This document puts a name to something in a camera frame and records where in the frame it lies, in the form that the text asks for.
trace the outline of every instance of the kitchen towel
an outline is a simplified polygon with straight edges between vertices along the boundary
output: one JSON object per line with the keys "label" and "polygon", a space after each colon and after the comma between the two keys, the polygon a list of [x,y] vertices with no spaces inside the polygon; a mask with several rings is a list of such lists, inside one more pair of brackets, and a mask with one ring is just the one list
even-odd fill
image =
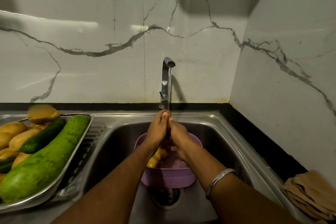
{"label": "kitchen towel", "polygon": [[316,220],[336,219],[336,190],[315,170],[289,178],[282,192],[297,208]]}

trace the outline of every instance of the white marble tile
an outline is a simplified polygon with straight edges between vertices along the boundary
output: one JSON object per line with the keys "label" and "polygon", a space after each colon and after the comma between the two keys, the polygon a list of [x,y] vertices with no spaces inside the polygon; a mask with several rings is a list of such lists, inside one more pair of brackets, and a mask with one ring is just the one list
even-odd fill
{"label": "white marble tile", "polygon": [[230,98],[288,154],[334,186],[335,9],[334,0],[259,0]]}
{"label": "white marble tile", "polygon": [[1,102],[145,101],[143,0],[11,1]]}
{"label": "white marble tile", "polygon": [[144,0],[146,102],[160,100],[165,56],[176,63],[172,102],[228,102],[249,4]]}

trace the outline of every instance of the bangle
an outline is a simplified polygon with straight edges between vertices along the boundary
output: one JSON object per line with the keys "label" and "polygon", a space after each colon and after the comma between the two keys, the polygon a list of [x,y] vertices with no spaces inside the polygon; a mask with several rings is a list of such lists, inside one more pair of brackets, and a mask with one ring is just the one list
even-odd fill
{"label": "bangle", "polygon": [[222,179],[225,175],[227,175],[228,173],[231,173],[231,172],[234,172],[235,170],[232,169],[232,168],[228,168],[228,169],[225,169],[223,172],[221,172],[219,175],[217,175],[215,177],[215,179],[213,179],[212,183],[209,185],[209,187],[207,188],[207,192],[205,193],[205,197],[206,199],[209,200],[209,195],[212,191],[212,188],[216,185],[216,183]]}

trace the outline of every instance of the green cucumber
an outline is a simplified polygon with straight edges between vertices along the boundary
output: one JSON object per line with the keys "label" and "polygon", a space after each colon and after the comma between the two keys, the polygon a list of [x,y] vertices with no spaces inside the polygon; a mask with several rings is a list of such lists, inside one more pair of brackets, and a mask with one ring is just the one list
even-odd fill
{"label": "green cucumber", "polygon": [[7,160],[0,161],[0,173],[5,174],[9,172],[12,168],[15,158],[10,158]]}
{"label": "green cucumber", "polygon": [[54,119],[44,130],[25,141],[20,151],[33,154],[43,149],[61,132],[66,122],[64,118]]}
{"label": "green cucumber", "polygon": [[54,140],[12,169],[0,185],[2,200],[24,199],[50,185],[62,172],[89,123],[86,115],[72,116]]}

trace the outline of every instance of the chrome faucet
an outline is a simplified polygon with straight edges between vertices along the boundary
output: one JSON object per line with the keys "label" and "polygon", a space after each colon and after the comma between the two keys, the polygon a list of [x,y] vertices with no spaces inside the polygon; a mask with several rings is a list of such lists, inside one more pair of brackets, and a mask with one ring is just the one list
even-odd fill
{"label": "chrome faucet", "polygon": [[162,87],[160,91],[161,109],[169,110],[170,106],[170,77],[171,68],[175,66],[175,62],[170,57],[165,57],[162,63]]}

